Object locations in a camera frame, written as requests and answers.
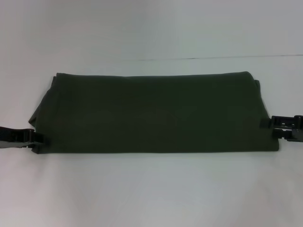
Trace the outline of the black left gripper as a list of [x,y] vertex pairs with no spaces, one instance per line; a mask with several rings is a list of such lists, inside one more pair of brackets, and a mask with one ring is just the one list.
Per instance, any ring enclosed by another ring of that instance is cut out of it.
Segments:
[[40,148],[49,145],[49,139],[33,129],[0,127],[0,148]]

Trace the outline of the dark green printed t-shirt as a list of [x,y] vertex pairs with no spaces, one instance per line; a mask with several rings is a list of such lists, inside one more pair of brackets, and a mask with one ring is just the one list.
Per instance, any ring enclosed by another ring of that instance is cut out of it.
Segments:
[[277,151],[248,72],[185,76],[58,73],[29,119],[40,153]]

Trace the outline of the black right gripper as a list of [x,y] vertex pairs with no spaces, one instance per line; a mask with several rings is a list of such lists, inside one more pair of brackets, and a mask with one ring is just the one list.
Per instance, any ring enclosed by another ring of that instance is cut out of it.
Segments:
[[271,119],[262,119],[260,127],[271,127],[273,137],[285,139],[289,142],[303,142],[303,116],[294,117],[272,116]]

